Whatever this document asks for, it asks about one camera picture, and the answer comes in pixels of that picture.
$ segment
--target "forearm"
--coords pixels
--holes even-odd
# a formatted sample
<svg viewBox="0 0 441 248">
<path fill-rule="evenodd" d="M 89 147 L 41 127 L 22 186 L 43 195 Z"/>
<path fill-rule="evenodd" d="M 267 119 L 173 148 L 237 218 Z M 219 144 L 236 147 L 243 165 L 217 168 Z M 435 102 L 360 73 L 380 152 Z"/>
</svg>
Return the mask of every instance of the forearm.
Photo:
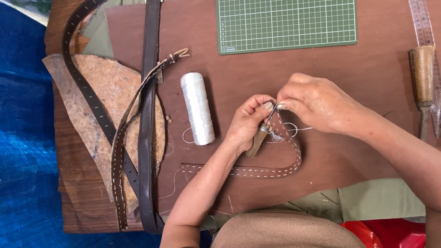
<svg viewBox="0 0 441 248">
<path fill-rule="evenodd" d="M 167 223 L 200 227 L 239 155 L 236 147 L 222 143 L 184 188 Z"/>
<path fill-rule="evenodd" d="M 378 150 L 426 207 L 441 211 L 441 152 L 374 112 L 363 118 L 350 135 Z"/>
</svg>

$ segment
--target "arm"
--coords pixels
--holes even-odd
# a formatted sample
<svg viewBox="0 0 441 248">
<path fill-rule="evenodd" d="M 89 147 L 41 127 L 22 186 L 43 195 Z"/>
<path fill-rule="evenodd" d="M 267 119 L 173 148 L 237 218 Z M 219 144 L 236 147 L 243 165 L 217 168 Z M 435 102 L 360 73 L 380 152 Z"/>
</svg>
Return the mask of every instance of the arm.
<svg viewBox="0 0 441 248">
<path fill-rule="evenodd" d="M 253 136 L 265 119 L 273 100 L 268 95 L 255 95 L 240 106 L 223 143 L 179 195 L 166 221 L 161 247 L 199 247 L 200 228 L 217 194 L 241 153 L 251 148 Z"/>
<path fill-rule="evenodd" d="M 293 74 L 277 95 L 279 108 L 288 109 L 307 125 L 322 132 L 349 135 L 378 150 L 425 204 L 428 244 L 440 230 L 441 152 L 374 111 L 362 106 L 327 79 Z"/>
</svg>

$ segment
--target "cutting mat grid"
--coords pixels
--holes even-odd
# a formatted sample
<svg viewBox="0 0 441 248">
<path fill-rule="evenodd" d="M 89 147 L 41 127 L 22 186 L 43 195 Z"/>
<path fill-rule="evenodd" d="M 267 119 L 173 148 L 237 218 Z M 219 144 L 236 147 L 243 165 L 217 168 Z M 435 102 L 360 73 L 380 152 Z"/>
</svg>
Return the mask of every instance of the cutting mat grid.
<svg viewBox="0 0 441 248">
<path fill-rule="evenodd" d="M 355 0 L 217 0 L 220 54 L 357 43 Z"/>
</svg>

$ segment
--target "right hand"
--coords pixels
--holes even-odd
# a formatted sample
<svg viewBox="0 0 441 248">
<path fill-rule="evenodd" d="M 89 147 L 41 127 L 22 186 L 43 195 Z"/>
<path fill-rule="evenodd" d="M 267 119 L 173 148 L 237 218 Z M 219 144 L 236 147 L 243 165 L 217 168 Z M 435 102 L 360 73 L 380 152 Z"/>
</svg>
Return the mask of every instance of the right hand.
<svg viewBox="0 0 441 248">
<path fill-rule="evenodd" d="M 277 94 L 278 109 L 288 109 L 303 123 L 322 132 L 350 134 L 373 111 L 344 93 L 333 82 L 295 73 Z"/>
</svg>

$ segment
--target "wooden tool handle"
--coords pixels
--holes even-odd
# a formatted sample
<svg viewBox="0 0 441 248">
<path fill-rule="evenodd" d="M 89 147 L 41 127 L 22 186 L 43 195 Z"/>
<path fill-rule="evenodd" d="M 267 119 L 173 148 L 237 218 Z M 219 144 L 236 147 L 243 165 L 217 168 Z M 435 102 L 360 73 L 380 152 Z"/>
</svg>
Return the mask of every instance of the wooden tool handle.
<svg viewBox="0 0 441 248">
<path fill-rule="evenodd" d="M 434 100 L 434 46 L 421 46 L 410 50 L 418 107 L 431 106 Z"/>
<path fill-rule="evenodd" d="M 256 135 L 254 135 L 253 138 L 253 146 L 245 152 L 245 154 L 252 158 L 256 155 L 257 151 L 259 150 L 260 146 L 262 145 L 263 139 L 268 134 L 270 127 L 269 125 L 262 125 L 259 127 L 259 130 L 257 130 Z"/>
</svg>

